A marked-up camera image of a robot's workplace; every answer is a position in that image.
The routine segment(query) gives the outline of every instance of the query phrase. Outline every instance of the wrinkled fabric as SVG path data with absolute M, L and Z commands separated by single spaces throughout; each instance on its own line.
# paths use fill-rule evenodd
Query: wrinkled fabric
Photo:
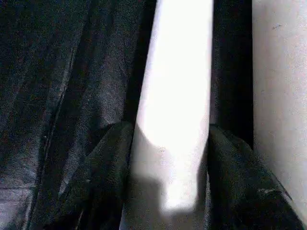
M 290 196 L 248 144 L 213 125 L 208 174 L 212 199 L 209 229 L 304 229 Z
M 114 124 L 48 209 L 45 229 L 118 229 L 133 127 Z
M 134 123 L 154 4 L 0 5 L 0 229 L 37 229 L 103 130 Z

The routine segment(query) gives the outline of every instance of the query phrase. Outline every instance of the white pillar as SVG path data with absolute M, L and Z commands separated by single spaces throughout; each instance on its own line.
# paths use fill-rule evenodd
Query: white pillar
M 157 2 L 131 151 L 127 229 L 200 229 L 203 222 L 197 202 L 205 194 L 212 14 L 213 0 Z
M 253 0 L 254 139 L 307 220 L 307 1 Z

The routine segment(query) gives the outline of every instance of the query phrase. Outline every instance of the black fabric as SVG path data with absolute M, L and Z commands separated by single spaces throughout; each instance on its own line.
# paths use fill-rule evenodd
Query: black fabric
M 133 127 L 115 124 L 80 164 L 48 209 L 46 229 L 118 229 Z
M 302 230 L 292 200 L 243 140 L 210 126 L 211 229 Z
M 155 5 L 0 6 L 0 229 L 39 229 L 104 129 L 134 123 Z
M 253 147 L 251 5 L 214 1 L 210 123 Z

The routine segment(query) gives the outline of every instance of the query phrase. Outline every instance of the white surface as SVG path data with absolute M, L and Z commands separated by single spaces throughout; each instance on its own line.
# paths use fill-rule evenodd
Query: white surface
M 307 1 L 253 0 L 255 149 L 307 219 Z
M 131 152 L 131 180 L 139 184 L 130 183 L 125 208 L 132 229 L 200 227 L 196 216 L 203 214 L 195 210 L 209 128 L 212 13 L 212 0 L 157 3 Z M 176 223 L 177 213 L 185 213 L 185 226 Z

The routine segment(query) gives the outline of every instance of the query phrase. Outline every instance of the white wall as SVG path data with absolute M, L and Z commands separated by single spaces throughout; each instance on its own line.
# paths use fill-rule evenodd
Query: white wall
M 255 149 L 307 219 L 307 1 L 253 0 Z
M 125 227 L 199 229 L 212 0 L 158 0 L 131 151 Z

